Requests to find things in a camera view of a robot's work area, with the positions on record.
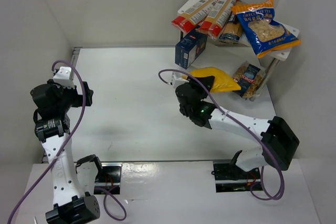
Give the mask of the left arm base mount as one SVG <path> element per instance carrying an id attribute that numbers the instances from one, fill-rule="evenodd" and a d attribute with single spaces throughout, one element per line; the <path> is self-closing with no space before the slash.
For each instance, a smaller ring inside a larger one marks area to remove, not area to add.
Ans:
<path id="1" fill-rule="evenodd" d="M 94 194 L 104 194 L 103 191 L 98 190 L 101 187 L 113 195 L 120 194 L 122 164 L 121 163 L 102 163 L 102 172 L 100 172 L 95 179 Z"/>

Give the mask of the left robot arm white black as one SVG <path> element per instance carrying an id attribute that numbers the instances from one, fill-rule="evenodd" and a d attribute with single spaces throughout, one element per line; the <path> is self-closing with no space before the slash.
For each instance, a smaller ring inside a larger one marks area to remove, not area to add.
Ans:
<path id="1" fill-rule="evenodd" d="M 102 169 L 94 154 L 74 163 L 71 150 L 70 108 L 92 105 L 93 91 L 86 82 L 78 94 L 76 86 L 67 88 L 60 81 L 33 88 L 35 135 L 51 165 L 53 209 L 46 212 L 47 223 L 89 223 L 100 218 L 100 207 L 93 194 L 95 178 Z"/>

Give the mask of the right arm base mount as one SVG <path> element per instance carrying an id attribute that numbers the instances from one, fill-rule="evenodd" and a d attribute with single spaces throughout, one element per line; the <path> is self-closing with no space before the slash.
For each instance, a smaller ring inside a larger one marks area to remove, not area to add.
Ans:
<path id="1" fill-rule="evenodd" d="M 215 179 L 217 193 L 233 193 L 241 191 L 262 191 L 260 184 L 261 174 L 259 168 L 245 172 L 230 161 L 213 162 L 211 171 Z"/>

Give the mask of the yellow pasta bag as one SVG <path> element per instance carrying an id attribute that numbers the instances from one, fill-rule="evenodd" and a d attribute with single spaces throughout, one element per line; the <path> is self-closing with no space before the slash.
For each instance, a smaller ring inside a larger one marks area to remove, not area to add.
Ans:
<path id="1" fill-rule="evenodd" d="M 210 91 L 212 93 L 240 90 L 240 86 L 234 81 L 234 79 L 230 75 L 215 67 L 194 69 L 190 71 L 190 74 L 195 78 L 214 76 L 215 82 Z"/>

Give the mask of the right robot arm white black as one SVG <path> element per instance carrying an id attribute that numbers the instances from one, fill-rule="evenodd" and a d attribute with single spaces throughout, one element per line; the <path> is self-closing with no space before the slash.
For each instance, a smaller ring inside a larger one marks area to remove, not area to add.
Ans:
<path id="1" fill-rule="evenodd" d="M 253 118 L 207 102 L 214 80 L 213 76 L 183 79 L 173 73 L 172 86 L 180 112 L 197 126 L 224 130 L 258 143 L 258 147 L 238 151 L 231 165 L 245 172 L 267 165 L 288 170 L 300 142 L 287 122 L 278 116 L 271 120 Z"/>

